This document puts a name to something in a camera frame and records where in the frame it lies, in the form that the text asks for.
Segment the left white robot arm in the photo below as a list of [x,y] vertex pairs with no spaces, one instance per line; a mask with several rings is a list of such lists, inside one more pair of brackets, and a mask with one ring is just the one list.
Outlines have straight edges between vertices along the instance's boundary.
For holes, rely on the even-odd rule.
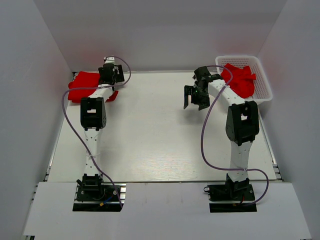
[[106,102],[116,99],[118,91],[115,85],[125,81],[123,68],[115,64],[112,57],[104,60],[98,68],[98,89],[80,101],[80,124],[84,128],[86,148],[85,169],[79,183],[82,194],[88,194],[95,200],[105,196],[106,187],[102,184],[103,174],[96,168],[100,163],[100,143],[104,127],[107,125]]

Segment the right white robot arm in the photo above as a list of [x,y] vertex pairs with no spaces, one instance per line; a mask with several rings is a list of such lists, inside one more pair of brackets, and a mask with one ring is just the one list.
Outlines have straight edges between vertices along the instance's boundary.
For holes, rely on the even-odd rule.
[[215,102],[221,101],[227,109],[225,132],[231,143],[230,166],[225,184],[211,186],[209,191],[218,198],[225,196],[236,200],[249,190],[249,153],[260,131],[258,105],[255,101],[246,101],[231,89],[231,72],[224,79],[220,74],[210,73],[207,66],[201,66],[194,71],[192,78],[194,84],[184,86],[184,108],[192,103],[199,110],[212,109],[210,97],[214,97]]

